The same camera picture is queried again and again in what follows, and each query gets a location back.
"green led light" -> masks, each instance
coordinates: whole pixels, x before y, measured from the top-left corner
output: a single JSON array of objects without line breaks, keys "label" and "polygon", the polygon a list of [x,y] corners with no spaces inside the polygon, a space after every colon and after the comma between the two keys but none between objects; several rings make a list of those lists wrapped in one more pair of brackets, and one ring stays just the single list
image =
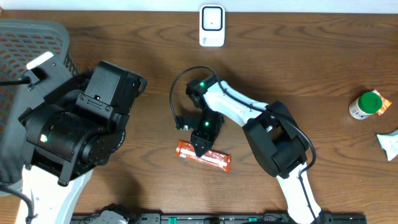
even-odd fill
[{"label": "green led light", "polygon": [[45,136],[44,134],[42,134],[41,136],[40,136],[40,141],[42,141],[42,142],[47,142],[49,139],[47,138],[47,136]]}]

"green connector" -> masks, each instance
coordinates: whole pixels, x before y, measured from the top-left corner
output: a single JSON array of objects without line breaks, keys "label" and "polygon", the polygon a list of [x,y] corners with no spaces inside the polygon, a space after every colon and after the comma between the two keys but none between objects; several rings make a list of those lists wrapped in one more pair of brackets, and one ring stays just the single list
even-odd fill
[{"label": "green connector", "polygon": [[177,218],[170,217],[169,218],[169,224],[177,224]]}]

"crumpled paper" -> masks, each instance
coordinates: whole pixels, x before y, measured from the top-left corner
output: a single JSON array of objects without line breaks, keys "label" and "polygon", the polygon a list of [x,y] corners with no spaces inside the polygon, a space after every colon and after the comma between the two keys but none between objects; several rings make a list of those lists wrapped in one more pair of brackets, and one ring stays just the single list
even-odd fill
[{"label": "crumpled paper", "polygon": [[378,134],[377,138],[381,147],[386,151],[388,161],[398,155],[398,130],[391,134]]}]

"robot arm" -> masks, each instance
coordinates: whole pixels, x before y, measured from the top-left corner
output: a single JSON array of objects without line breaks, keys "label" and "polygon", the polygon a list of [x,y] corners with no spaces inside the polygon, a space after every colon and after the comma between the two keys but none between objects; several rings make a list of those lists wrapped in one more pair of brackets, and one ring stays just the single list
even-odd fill
[{"label": "robot arm", "polygon": [[[228,91],[229,95],[233,95],[247,105],[264,108],[264,110],[266,107],[271,108],[272,111],[278,111],[293,120],[287,108],[280,102],[272,105],[261,103],[232,89],[225,81],[221,81],[221,85]],[[195,151],[204,154],[205,152],[201,149],[209,150],[216,137],[214,133],[218,134],[220,131],[221,123],[203,127],[202,124],[211,120],[207,114],[221,113],[229,117],[243,128],[254,157],[260,166],[279,181],[291,218],[297,223],[312,223],[314,219],[299,181],[299,171],[307,166],[305,151],[308,147],[301,136],[283,121],[278,121],[260,111],[252,110],[224,94],[214,77],[209,77],[202,82],[198,80],[190,82],[187,85],[187,95],[193,100],[197,108],[203,110],[201,121],[198,122],[197,127],[193,127],[195,130],[191,136]],[[281,129],[279,135],[271,138],[269,132],[278,128]],[[302,174],[302,178],[313,212],[318,217],[321,208],[313,197],[306,172]]]},{"label": "robot arm", "polygon": [[[109,62],[73,77],[50,52],[29,63],[23,79],[30,83],[18,94],[34,93],[44,102],[14,111],[20,116],[13,125],[26,132],[22,193],[34,203],[32,223],[70,223],[93,168],[105,165],[123,143],[128,113],[146,80]],[[24,223],[26,214],[21,203],[16,223]]]}]

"green bottle cap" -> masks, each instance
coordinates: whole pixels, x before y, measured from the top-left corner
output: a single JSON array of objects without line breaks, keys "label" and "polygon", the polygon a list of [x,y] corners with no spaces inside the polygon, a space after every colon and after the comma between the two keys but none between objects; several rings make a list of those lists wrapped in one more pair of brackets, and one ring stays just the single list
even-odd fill
[{"label": "green bottle cap", "polygon": [[382,106],[381,97],[374,92],[363,94],[358,100],[358,106],[368,114],[376,113]]}]

